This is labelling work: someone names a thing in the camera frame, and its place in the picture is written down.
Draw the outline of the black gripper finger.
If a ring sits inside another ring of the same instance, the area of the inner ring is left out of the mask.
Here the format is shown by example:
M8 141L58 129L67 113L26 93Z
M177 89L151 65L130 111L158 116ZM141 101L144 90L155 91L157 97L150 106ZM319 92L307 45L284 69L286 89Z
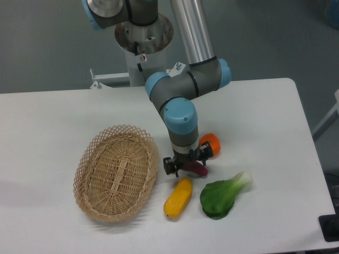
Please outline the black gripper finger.
M202 162L203 166L207 165L207 160L214 156L213 149L208 141L204 142L199 148L199 161Z
M174 174L176 177L178 177L179 176L178 171L182 168L182 163L177 159L176 156L172 158L165 157L163 159L163 166L167 175Z

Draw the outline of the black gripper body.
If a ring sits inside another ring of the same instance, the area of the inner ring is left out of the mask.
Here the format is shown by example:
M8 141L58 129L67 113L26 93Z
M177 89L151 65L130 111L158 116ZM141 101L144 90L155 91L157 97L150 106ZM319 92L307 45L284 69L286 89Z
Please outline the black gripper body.
M174 163L177 169L184 168L187 164L200 160L199 145L191 145L187 147L180 147L173 145Z

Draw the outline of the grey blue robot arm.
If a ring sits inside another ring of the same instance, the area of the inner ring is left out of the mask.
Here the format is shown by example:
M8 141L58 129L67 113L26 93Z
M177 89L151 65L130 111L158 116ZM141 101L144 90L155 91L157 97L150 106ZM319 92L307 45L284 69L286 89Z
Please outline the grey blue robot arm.
M215 155L198 138L198 114L193 100L219 90L231 81L228 63L217 58L201 1L171 1L189 69L177 66L167 73L157 56L173 38L171 22L158 11L157 1L82 1L96 29L115 27L119 46L131 54L131 83L144 86L165 123L174 152L163 160L165 172L176 174L186 165Z

